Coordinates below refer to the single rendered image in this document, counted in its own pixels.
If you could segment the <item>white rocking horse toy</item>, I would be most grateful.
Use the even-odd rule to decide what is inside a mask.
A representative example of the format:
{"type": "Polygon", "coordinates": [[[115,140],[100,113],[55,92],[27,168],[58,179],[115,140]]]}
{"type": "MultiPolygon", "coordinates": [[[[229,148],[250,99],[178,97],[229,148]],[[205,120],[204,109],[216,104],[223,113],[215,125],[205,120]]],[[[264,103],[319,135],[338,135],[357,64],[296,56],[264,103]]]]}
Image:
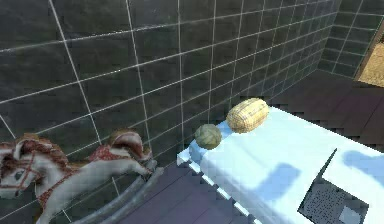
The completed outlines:
{"type": "Polygon", "coordinates": [[[73,164],[59,145],[33,133],[0,143],[0,200],[19,197],[29,186],[42,213],[36,224],[50,224],[75,198],[115,175],[135,173],[149,179],[152,150],[132,129],[119,130],[87,160],[73,164]]]}

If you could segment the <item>green round cushion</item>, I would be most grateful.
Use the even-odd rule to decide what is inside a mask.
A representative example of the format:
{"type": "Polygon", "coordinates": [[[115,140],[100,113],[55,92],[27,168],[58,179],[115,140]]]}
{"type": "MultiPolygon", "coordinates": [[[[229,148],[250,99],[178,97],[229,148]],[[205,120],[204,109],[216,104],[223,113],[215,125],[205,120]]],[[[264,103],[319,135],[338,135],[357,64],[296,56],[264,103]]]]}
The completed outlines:
{"type": "Polygon", "coordinates": [[[220,129],[213,124],[201,125],[196,130],[194,137],[197,145],[207,150],[216,148],[222,140],[220,129]]]}

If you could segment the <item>pale blue bed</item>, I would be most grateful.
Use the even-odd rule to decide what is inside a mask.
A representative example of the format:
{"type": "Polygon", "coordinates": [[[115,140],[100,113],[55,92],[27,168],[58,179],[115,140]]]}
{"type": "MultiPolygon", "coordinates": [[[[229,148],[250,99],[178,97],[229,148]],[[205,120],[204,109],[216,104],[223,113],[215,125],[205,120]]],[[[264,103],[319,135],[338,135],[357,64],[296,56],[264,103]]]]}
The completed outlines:
{"type": "Polygon", "coordinates": [[[218,147],[191,143],[177,162],[202,174],[255,224],[309,224],[297,208],[331,147],[363,145],[277,108],[249,133],[235,133],[225,122],[217,127],[218,147]]]}

